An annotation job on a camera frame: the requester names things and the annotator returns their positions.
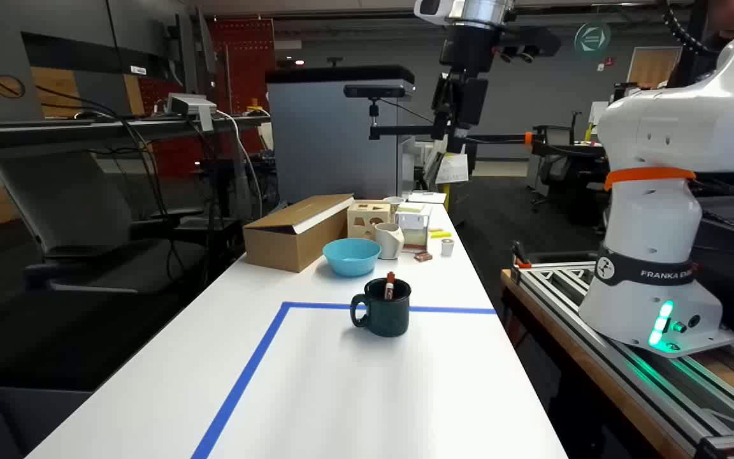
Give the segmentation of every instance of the cardboard box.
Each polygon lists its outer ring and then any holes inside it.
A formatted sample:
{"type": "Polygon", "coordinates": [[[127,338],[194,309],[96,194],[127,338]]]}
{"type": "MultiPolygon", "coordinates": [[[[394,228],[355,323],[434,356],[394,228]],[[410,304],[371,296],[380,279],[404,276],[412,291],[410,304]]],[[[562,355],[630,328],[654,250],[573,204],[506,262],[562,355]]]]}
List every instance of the cardboard box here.
{"type": "Polygon", "coordinates": [[[350,194],[323,194],[296,200],[257,221],[245,225],[246,262],[303,269],[310,264],[322,248],[343,237],[350,194]]]}
{"type": "Polygon", "coordinates": [[[346,237],[368,237],[371,225],[390,228],[392,204],[359,199],[346,209],[346,237]]]}

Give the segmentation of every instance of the green light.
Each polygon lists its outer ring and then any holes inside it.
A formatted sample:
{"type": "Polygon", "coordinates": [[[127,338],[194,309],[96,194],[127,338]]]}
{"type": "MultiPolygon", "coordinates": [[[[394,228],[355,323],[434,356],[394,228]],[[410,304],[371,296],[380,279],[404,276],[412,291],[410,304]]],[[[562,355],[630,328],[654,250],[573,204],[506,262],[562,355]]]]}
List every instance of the green light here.
{"type": "Polygon", "coordinates": [[[659,315],[667,318],[670,314],[672,314],[672,301],[666,301],[659,315]]]}
{"type": "Polygon", "coordinates": [[[678,344],[676,344],[676,342],[659,342],[654,350],[659,350],[659,351],[676,351],[678,344]]]}
{"type": "Polygon", "coordinates": [[[662,342],[662,333],[659,332],[653,332],[650,333],[650,346],[659,344],[662,342]]]}
{"type": "Polygon", "coordinates": [[[659,376],[658,370],[648,364],[648,360],[640,360],[633,370],[643,383],[659,376]]]}

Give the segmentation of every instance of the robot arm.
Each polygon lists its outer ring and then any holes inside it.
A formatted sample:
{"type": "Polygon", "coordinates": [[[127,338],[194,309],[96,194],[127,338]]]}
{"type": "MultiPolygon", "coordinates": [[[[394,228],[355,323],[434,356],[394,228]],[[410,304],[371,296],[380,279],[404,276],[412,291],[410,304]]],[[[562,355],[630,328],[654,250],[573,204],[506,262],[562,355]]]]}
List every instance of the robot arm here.
{"type": "Polygon", "coordinates": [[[434,95],[434,129],[447,133],[447,149],[464,149],[468,126],[480,121],[490,83],[481,73],[491,69],[506,9],[512,0],[416,0],[416,14],[449,32],[441,49],[449,70],[434,95]]]}
{"type": "Polygon", "coordinates": [[[694,277],[700,205],[685,176],[734,171],[734,40],[709,78],[613,101],[599,138],[611,216],[582,318],[666,356],[731,344],[718,299],[694,277]]]}

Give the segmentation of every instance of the small box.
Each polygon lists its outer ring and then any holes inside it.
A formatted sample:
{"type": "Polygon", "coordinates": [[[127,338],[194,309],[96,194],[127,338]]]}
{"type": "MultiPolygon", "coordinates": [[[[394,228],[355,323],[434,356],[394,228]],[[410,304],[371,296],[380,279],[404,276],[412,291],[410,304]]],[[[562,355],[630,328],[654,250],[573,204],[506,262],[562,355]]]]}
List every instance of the small box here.
{"type": "Polygon", "coordinates": [[[427,228],[403,228],[403,248],[425,248],[427,228]]]}
{"type": "Polygon", "coordinates": [[[427,205],[416,205],[416,204],[399,204],[394,209],[394,221],[399,228],[427,228],[427,205]]]}
{"type": "Polygon", "coordinates": [[[359,199],[346,209],[346,237],[368,237],[371,225],[384,228],[394,227],[390,200],[359,199]]]}
{"type": "Polygon", "coordinates": [[[245,225],[246,262],[303,269],[322,248],[343,237],[350,194],[322,194],[245,225]]]}

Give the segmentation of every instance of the metal frame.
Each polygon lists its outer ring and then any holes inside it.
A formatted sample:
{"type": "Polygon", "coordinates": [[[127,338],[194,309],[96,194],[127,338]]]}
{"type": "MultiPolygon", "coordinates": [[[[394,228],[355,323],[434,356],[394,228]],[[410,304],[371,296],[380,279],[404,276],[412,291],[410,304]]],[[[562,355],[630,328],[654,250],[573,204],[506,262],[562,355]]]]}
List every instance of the metal frame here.
{"type": "Polygon", "coordinates": [[[650,402],[662,425],[670,425],[685,444],[734,437],[734,386],[694,356],[659,360],[640,355],[619,342],[599,335],[579,318],[579,306],[548,277],[559,276],[573,292],[585,292],[582,272],[592,262],[538,262],[517,269],[520,284],[542,304],[562,328],[601,360],[616,385],[630,386],[640,402],[650,402]]]}
{"type": "MultiPolygon", "coordinates": [[[[239,129],[268,121],[269,116],[236,116],[239,129]]],[[[165,138],[199,138],[190,121],[183,119],[133,119],[133,121],[0,121],[0,161],[26,158],[26,154],[48,154],[48,153],[82,153],[94,146],[134,146],[127,133],[127,125],[141,133],[146,139],[165,138]]],[[[215,119],[215,133],[232,133],[234,121],[215,119]]]]}

